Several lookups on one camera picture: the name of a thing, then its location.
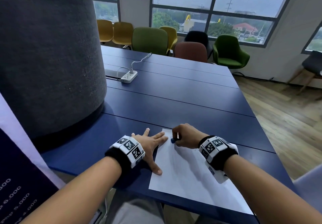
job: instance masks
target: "window frame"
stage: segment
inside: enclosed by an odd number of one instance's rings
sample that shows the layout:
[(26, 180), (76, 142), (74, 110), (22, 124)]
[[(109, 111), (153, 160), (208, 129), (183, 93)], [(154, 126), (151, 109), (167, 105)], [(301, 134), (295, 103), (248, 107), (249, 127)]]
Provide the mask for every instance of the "window frame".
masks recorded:
[(301, 54), (310, 55), (312, 51), (314, 51), (314, 50), (306, 50), (306, 48), (308, 47), (308, 45), (310, 45), (311, 41), (313, 40), (313, 38), (315, 37), (315, 35), (317, 34), (317, 32), (320, 30), (321, 27), (322, 27), (322, 22), (319, 23), (319, 25), (316, 27), (315, 31), (311, 35), (310, 39), (308, 39), (308, 42), (305, 44), (304, 48), (302, 49)]
[[(240, 45), (243, 46), (251, 46), (251, 47), (261, 47), (261, 48), (266, 48), (274, 30), (276, 29), (277, 24), (279, 23), (288, 3), (290, 0), (285, 0), (283, 6), (280, 9), (279, 14), (277, 17), (264, 17), (264, 16), (258, 16), (258, 15), (248, 15), (248, 14), (239, 14), (239, 13), (229, 13), (229, 12), (221, 12), (221, 11), (214, 11), (213, 7), (215, 6), (215, 1), (212, 0), (210, 4), (209, 10), (205, 9), (194, 9), (194, 8), (185, 8), (185, 7), (175, 7), (175, 6), (167, 6), (167, 5), (160, 5), (160, 4), (154, 4), (153, 0), (150, 0), (150, 13), (149, 13), (149, 27), (152, 27), (152, 9), (153, 8), (159, 8), (159, 9), (168, 9), (168, 10), (179, 10), (179, 11), (189, 11), (189, 12), (195, 12), (195, 13), (205, 13), (208, 14), (206, 26), (204, 32), (208, 32), (208, 27), (210, 24), (210, 20), (212, 15), (221, 15), (221, 16), (228, 16), (228, 17), (237, 17), (237, 18), (248, 18), (248, 19), (255, 19), (255, 20), (266, 20), (266, 21), (271, 21), (272, 25), (268, 31), (267, 36), (264, 39), (264, 43), (251, 43), (251, 42), (245, 42), (245, 41), (239, 41)], [(178, 36), (183, 36), (185, 37), (187, 34), (186, 33), (181, 33), (177, 32)], [(209, 40), (215, 41), (217, 37), (208, 37)]]
[(121, 10), (120, 10), (120, 0), (93, 0), (93, 2), (111, 2), (116, 3), (118, 5), (118, 15), (119, 15), (119, 22), (121, 22)]

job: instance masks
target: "blue tabletop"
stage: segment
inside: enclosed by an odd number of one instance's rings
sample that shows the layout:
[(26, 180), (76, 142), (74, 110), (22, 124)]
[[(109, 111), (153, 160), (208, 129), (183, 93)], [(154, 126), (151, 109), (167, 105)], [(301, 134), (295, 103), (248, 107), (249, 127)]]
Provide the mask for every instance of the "blue tabletop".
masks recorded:
[[(112, 70), (146, 55), (111, 47), (102, 47), (102, 53), (105, 67)], [(141, 134), (147, 127), (155, 134), (162, 128), (189, 123), (238, 144), (242, 157), (295, 191), (227, 67), (152, 55), (146, 62), (134, 64), (134, 69), (138, 76), (130, 84), (107, 80), (104, 111), (90, 129), (42, 154), (50, 168), (78, 175), (123, 135)], [(151, 171), (142, 161), (115, 187), (224, 222), (257, 223), (252, 215), (149, 190), (150, 178)]]

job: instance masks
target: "person's right hand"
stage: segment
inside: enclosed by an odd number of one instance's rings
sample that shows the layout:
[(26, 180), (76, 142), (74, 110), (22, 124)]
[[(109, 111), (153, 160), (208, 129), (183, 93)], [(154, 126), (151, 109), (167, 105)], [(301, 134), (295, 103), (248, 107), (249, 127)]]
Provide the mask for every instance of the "person's right hand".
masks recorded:
[(178, 139), (177, 134), (179, 134), (179, 140), (177, 140), (175, 144), (179, 147), (186, 147), (190, 149), (197, 149), (200, 140), (208, 136), (207, 134), (198, 131), (188, 123), (180, 124), (173, 128), (172, 137), (174, 139)]

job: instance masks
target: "wooden chair leg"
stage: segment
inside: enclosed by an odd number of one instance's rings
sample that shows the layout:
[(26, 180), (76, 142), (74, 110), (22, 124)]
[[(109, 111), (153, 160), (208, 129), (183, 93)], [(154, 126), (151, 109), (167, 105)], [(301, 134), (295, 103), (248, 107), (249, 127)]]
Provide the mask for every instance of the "wooden chair leg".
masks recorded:
[(291, 79), (288, 80), (288, 82), (285, 83), (285, 85), (288, 85), (292, 80), (294, 80), (297, 76), (299, 76), (304, 71), (304, 68), (300, 69), (294, 75), (291, 77)]
[(310, 73), (310, 76), (306, 80), (306, 83), (304, 84), (304, 86), (300, 89), (300, 91), (296, 95), (299, 95), (308, 86), (308, 84), (310, 84), (310, 82), (313, 80), (314, 77), (315, 77), (315, 74)]

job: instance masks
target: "small blue object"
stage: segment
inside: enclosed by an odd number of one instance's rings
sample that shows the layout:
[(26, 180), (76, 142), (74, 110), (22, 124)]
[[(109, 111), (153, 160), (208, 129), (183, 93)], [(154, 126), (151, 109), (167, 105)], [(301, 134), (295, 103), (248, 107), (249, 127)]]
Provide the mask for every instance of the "small blue object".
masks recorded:
[(179, 139), (178, 138), (176, 138), (176, 139), (174, 139), (174, 138), (171, 138), (171, 142), (172, 143), (175, 143), (176, 141), (178, 141)]

